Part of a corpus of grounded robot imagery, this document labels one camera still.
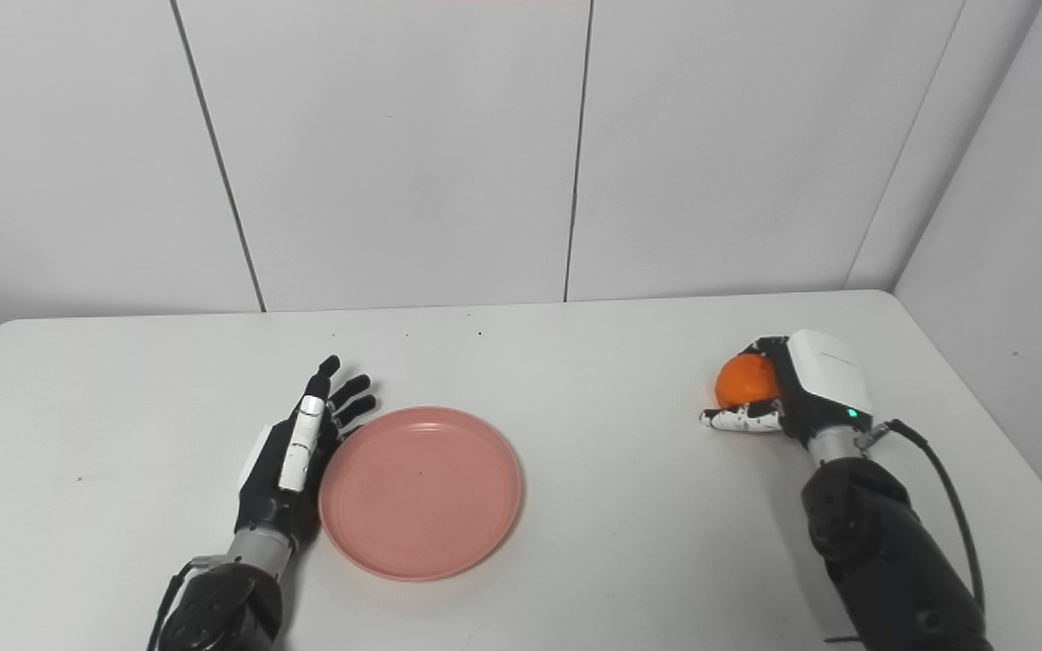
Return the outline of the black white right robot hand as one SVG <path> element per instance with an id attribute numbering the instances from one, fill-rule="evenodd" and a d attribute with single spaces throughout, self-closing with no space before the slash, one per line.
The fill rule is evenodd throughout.
<path id="1" fill-rule="evenodd" d="M 756 339 L 720 368 L 713 394 L 700 421 L 718 431 L 782 432 L 807 448 L 832 429 L 860 434 L 874 425 L 855 351 L 823 331 Z"/>

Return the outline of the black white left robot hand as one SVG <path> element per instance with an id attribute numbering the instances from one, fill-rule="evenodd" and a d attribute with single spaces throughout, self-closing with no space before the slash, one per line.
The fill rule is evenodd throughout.
<path id="1" fill-rule="evenodd" d="M 327 464 L 343 442 L 355 432 L 355 422 L 376 409 L 372 378 L 361 373 L 339 389 L 332 389 L 334 374 L 342 364 L 336 355 L 319 365 L 306 384 L 305 394 L 324 401 L 324 415 L 315 444 L 311 448 L 306 483 L 300 492 L 279 486 L 287 446 L 298 419 L 300 407 L 294 405 L 284 420 L 272 426 L 263 440 L 260 453 L 239 491 L 234 531 L 266 527 L 284 535 L 295 548 L 313 540 L 321 527 L 318 495 Z"/>

